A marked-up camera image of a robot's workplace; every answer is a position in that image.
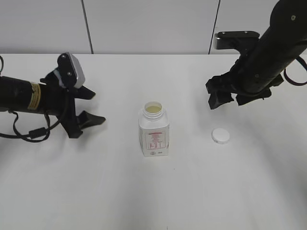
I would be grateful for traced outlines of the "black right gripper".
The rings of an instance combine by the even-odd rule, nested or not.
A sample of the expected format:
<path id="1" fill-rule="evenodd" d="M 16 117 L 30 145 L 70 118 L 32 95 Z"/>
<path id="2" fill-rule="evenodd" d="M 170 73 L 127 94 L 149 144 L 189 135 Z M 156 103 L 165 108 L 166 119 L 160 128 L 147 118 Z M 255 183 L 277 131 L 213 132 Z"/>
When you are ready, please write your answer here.
<path id="1" fill-rule="evenodd" d="M 231 94 L 236 94 L 239 106 L 271 97 L 271 87 L 283 82 L 282 71 L 283 60 L 278 57 L 239 58 L 227 73 L 207 81 L 210 109 L 233 102 Z"/>

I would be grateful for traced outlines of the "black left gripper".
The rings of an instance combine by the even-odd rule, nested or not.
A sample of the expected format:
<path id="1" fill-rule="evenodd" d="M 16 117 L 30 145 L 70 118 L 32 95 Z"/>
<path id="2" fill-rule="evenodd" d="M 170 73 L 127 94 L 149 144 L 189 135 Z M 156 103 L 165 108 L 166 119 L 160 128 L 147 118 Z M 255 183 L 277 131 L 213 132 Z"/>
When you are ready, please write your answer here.
<path id="1" fill-rule="evenodd" d="M 106 121 L 105 117 L 86 111 L 76 115 L 75 98 L 91 100 L 96 95 L 94 91 L 84 86 L 75 90 L 62 88 L 55 73 L 49 73 L 46 77 L 41 78 L 40 87 L 39 112 L 57 118 L 57 121 L 47 128 L 48 131 L 61 125 L 69 138 L 79 138 L 83 129 L 101 125 Z"/>

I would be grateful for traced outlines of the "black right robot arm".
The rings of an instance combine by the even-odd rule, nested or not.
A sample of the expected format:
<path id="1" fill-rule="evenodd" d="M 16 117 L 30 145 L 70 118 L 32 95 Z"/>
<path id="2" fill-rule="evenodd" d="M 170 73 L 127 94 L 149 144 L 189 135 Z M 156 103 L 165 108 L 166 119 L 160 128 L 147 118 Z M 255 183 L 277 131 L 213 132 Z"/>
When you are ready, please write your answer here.
<path id="1" fill-rule="evenodd" d="M 300 55 L 307 48 L 307 2 L 280 0 L 270 16 L 270 26 L 263 35 L 254 31 L 218 32 L 214 35 L 218 50 L 234 49 L 240 53 L 231 69 L 214 76 L 206 83 L 210 108 L 236 101 L 245 105 L 269 98 L 271 87 L 284 80 L 299 85 L 281 75 L 294 60 L 303 67 Z"/>

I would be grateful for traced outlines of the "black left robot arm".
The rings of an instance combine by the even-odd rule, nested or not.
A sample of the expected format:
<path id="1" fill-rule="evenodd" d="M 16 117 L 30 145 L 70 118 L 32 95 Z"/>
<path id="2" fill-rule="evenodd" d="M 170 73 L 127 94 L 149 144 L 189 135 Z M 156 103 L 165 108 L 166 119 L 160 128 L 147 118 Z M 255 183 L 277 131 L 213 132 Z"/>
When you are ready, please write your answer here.
<path id="1" fill-rule="evenodd" d="M 91 100 L 95 92 L 82 86 L 80 89 L 62 88 L 53 73 L 40 83 L 2 76 L 0 78 L 0 110 L 18 115 L 19 112 L 42 114 L 47 126 L 22 134 L 15 124 L 14 134 L 1 134 L 2 138 L 22 139 L 38 143 L 49 138 L 51 130 L 62 125 L 69 138 L 79 138 L 83 130 L 98 126 L 106 121 L 86 111 L 76 114 L 75 100 Z"/>

